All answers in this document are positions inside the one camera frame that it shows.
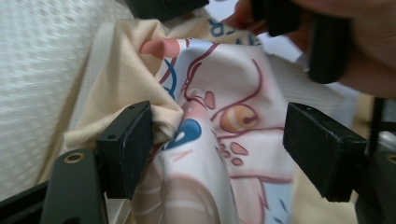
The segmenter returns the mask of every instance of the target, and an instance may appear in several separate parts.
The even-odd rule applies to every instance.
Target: hand
[[[293,0],[304,8],[302,26],[288,37],[302,51],[309,45],[312,12],[349,18],[353,51],[340,82],[358,91],[396,99],[396,1],[394,0]],[[266,31],[265,21],[254,21],[250,0],[239,0],[224,23],[250,30]]]

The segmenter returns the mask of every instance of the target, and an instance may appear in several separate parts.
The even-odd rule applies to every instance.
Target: white surface
[[[343,101],[341,94],[310,81],[298,64],[290,63],[275,55],[268,55],[268,61],[277,85],[289,102],[310,105],[331,115]]]
[[[66,100],[77,94],[92,38],[102,21],[119,18],[131,13],[112,0],[1,1],[0,201],[37,183],[62,139]],[[120,202],[110,203],[121,223]]]
[[[332,112],[332,118],[348,128],[352,127],[359,92],[339,83],[332,83],[328,84],[327,86],[330,89],[338,92],[343,99]]]

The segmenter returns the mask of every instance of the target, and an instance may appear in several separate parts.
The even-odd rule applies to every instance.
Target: cartoon eye
[[[220,119],[221,128],[229,133],[241,133],[254,128],[259,122],[256,111],[248,105],[228,108]]]

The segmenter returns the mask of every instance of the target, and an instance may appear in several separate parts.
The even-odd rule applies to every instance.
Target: white mesh panel
[[[113,0],[1,1],[0,201],[36,183],[97,27],[130,17]]]

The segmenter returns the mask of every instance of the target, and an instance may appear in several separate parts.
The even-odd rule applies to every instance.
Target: printed fabric
[[[132,200],[136,223],[289,223],[287,104],[259,41],[209,18],[187,26],[118,22],[66,146],[91,147],[123,107],[150,100],[157,145]]]
[[[262,49],[163,39],[140,52],[163,60],[155,77],[184,116],[136,190],[137,223],[287,223],[290,194],[266,187],[290,189],[293,163]]]

